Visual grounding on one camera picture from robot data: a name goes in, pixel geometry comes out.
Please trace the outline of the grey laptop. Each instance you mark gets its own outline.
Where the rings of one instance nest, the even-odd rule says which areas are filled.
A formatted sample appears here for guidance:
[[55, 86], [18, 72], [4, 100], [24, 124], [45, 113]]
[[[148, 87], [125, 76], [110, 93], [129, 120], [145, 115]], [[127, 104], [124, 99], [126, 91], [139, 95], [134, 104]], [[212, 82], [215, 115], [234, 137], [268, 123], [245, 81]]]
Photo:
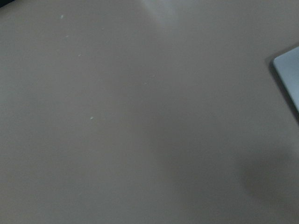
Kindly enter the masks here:
[[272, 61], [296, 112], [299, 112], [299, 47], [295, 47]]

